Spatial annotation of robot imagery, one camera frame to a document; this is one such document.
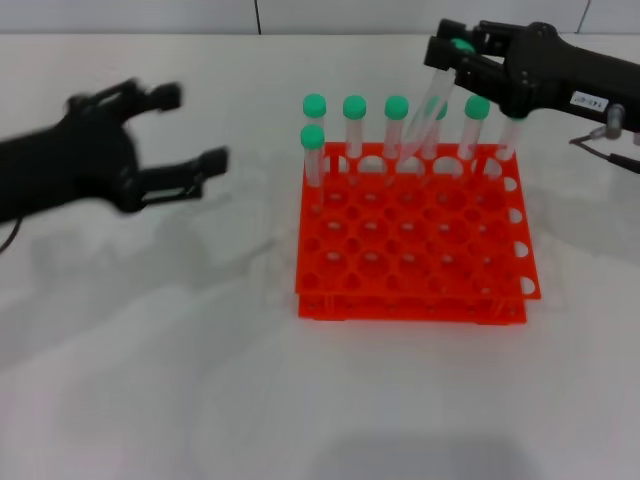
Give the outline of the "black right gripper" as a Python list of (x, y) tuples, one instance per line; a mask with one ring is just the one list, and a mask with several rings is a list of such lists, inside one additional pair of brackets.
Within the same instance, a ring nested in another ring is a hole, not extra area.
[[(437, 37), (429, 40), (424, 64), (500, 103), (510, 117), (552, 109), (605, 124), (611, 107), (620, 105), (622, 126), (639, 126), (639, 66), (573, 46), (548, 24), (533, 23), (520, 32), (514, 24), (483, 20), (467, 27), (443, 19)], [(502, 66), (482, 55), (504, 54), (509, 89), (503, 99)]]

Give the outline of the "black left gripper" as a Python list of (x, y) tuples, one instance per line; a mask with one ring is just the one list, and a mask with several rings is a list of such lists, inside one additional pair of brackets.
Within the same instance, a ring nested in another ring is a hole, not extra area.
[(125, 213), (201, 199), (205, 183), (227, 173), (227, 147), (142, 168), (124, 128), (134, 113), (167, 112), (181, 105), (179, 83), (146, 89), (129, 79), (98, 94), (73, 96), (59, 122), (3, 140), (1, 221), (90, 198), (105, 200)]

